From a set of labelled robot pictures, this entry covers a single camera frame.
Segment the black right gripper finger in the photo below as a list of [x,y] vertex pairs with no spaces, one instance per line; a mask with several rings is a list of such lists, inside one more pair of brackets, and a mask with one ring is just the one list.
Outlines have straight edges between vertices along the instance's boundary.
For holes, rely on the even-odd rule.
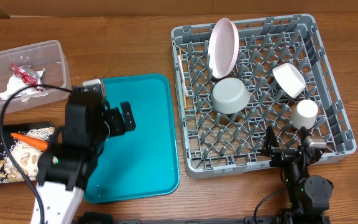
[[311,136],[310,132],[308,131],[308,129],[306,129],[304,126],[302,126],[300,128],[300,135],[302,139],[306,139],[308,136]]
[[268,149],[271,147],[278,147],[278,142],[273,127],[268,126],[266,129],[265,140],[262,149]]

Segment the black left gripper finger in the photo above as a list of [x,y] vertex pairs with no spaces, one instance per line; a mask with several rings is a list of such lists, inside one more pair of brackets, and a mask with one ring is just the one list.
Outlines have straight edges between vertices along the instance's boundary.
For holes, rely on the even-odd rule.
[[120,104],[122,109],[122,117],[124,119],[124,125],[126,131],[133,131],[136,128],[134,116],[132,114],[132,108],[128,101],[122,102]]
[[109,110],[110,137],[120,136],[126,132],[122,114],[117,107]]

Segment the white paper cup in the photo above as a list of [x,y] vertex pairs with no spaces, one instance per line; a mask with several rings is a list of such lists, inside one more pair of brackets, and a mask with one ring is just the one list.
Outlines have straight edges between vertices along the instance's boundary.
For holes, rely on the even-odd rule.
[[312,100],[301,100],[291,112],[290,121],[296,129],[313,127],[318,114],[318,105]]

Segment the orange carrot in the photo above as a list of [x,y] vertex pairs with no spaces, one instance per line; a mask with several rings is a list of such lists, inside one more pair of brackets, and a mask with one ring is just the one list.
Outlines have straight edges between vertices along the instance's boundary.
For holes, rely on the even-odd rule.
[[26,136],[26,135],[19,134],[19,133],[11,133],[11,136],[14,139],[20,140],[20,141],[38,149],[38,150],[41,150],[41,151],[46,151],[48,148],[48,142],[45,140],[33,138],[33,137]]

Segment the white ceramic bowl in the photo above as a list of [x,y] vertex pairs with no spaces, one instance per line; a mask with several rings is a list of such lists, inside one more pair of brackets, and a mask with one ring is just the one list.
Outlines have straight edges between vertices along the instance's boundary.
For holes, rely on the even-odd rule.
[[291,98],[297,98],[306,88],[302,74],[290,63],[273,68],[272,73],[281,89]]

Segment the wooden chopstick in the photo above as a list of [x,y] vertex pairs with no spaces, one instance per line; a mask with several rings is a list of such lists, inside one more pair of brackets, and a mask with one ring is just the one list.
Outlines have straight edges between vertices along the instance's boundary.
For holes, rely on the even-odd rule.
[[[178,48],[178,55],[181,57],[182,59],[182,55],[181,55],[181,47]],[[186,106],[186,97],[184,94],[183,94],[183,102],[184,102],[184,108],[187,109],[187,106]]]

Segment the grey bowl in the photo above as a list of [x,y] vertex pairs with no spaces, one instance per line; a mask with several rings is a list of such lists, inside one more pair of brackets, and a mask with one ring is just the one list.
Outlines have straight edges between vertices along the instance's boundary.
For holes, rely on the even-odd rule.
[[244,109],[250,101],[250,92],[237,78],[225,78],[217,82],[212,92],[213,108],[225,114],[233,114]]

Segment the white plastic fork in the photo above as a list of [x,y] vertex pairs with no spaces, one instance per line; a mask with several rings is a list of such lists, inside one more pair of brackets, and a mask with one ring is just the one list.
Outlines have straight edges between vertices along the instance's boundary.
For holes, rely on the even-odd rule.
[[183,71],[182,59],[181,59],[181,57],[179,55],[177,56],[177,59],[178,59],[178,68],[179,68],[180,76],[181,76],[181,87],[182,87],[182,90],[183,90],[183,94],[185,96],[189,96],[189,92],[188,92],[188,90],[186,88],[186,83],[185,83],[185,74],[184,74],[184,71]]

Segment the red foil wrapper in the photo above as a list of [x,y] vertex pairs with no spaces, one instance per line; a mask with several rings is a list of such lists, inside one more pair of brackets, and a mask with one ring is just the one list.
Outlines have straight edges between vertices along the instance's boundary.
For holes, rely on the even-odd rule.
[[33,70],[31,65],[17,66],[15,63],[11,64],[10,70],[14,76],[20,78],[24,83],[30,85],[41,85],[42,76],[45,73],[45,69]]

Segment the white napkin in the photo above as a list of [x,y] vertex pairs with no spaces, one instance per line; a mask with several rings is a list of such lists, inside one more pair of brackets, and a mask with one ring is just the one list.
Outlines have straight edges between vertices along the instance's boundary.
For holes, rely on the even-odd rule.
[[[15,77],[13,74],[6,85],[6,91],[0,92],[0,99],[8,100],[15,92],[27,86],[30,86],[30,84],[24,83],[20,78]],[[40,86],[32,87],[26,90],[22,90],[15,97],[29,96],[29,95],[40,93],[41,91],[44,90],[45,90],[44,87],[40,87]]]

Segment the white round plate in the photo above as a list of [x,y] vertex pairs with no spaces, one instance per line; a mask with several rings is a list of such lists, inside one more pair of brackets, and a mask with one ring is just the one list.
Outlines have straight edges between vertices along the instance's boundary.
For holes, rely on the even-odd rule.
[[236,25],[227,18],[217,21],[208,45],[209,67],[214,78],[229,75],[239,54],[239,33]]

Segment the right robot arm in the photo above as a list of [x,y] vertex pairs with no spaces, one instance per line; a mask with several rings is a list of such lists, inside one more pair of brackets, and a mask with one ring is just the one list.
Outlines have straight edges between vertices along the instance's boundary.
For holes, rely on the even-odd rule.
[[[312,136],[303,126],[300,129],[301,143],[296,149],[282,149],[278,145],[273,127],[266,130],[265,142],[260,154],[271,158],[270,167],[280,168],[280,178],[285,184],[280,189],[263,198],[245,223],[329,223],[324,212],[329,209],[329,199],[333,193],[333,183],[320,176],[310,175],[308,166],[319,161],[326,150],[322,137]],[[258,216],[261,205],[268,199],[288,192],[290,206],[281,208],[276,215]]]

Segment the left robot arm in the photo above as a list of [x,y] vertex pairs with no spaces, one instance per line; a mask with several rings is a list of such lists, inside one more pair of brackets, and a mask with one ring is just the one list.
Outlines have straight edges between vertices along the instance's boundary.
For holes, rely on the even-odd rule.
[[111,108],[101,90],[75,88],[65,106],[64,126],[52,134],[37,163],[31,222],[71,223],[105,142],[135,127],[129,102]]

